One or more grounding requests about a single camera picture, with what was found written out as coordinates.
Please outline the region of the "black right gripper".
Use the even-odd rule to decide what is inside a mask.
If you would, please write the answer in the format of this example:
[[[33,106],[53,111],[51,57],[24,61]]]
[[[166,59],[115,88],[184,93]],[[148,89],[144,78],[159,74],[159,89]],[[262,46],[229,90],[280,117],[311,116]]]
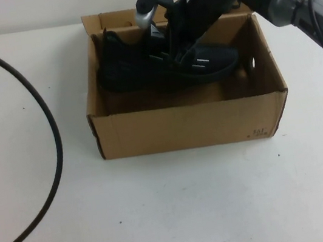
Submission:
[[[195,61],[198,39],[232,8],[235,1],[178,0],[166,5],[165,38],[172,60],[182,64]]]

